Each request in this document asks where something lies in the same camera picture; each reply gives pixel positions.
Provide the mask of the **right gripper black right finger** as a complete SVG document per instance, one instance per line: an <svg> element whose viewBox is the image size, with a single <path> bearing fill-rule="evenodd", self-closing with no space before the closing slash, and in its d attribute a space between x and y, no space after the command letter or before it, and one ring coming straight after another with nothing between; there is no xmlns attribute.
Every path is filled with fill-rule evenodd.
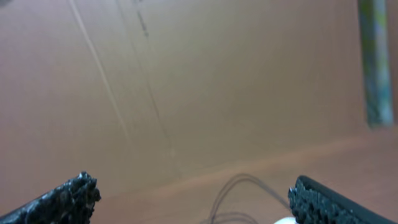
<svg viewBox="0 0 398 224"><path fill-rule="evenodd" d="M299 224L396 224L305 175L297 177L288 199Z"/></svg>

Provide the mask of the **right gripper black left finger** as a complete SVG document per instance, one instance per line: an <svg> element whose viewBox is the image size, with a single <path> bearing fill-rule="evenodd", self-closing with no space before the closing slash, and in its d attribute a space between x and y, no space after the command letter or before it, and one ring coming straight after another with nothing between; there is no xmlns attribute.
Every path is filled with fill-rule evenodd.
<svg viewBox="0 0 398 224"><path fill-rule="evenodd" d="M101 200L97 179L87 172L1 216L1 224L90 224Z"/></svg>

